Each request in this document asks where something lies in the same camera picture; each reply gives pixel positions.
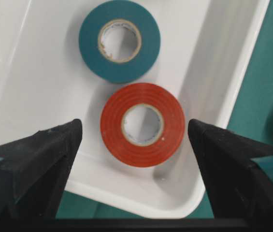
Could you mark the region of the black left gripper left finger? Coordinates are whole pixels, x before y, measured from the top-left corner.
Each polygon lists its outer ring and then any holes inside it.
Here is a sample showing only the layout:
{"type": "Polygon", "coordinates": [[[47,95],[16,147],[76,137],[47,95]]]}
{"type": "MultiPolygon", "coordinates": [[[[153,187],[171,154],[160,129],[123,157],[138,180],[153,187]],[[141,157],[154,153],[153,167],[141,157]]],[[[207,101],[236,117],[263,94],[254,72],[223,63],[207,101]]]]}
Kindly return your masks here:
{"type": "Polygon", "coordinates": [[[0,145],[0,216],[54,218],[82,135],[74,119],[0,145]]]}

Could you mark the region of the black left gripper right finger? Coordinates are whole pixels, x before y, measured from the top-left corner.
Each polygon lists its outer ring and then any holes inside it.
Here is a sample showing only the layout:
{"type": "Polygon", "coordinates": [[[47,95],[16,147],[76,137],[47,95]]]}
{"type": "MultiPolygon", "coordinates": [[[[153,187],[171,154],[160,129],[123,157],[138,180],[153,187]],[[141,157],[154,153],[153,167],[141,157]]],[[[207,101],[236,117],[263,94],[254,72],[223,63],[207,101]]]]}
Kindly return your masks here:
{"type": "Polygon", "coordinates": [[[273,218],[273,181],[253,161],[273,146],[192,119],[188,138],[217,218],[273,218]]]}

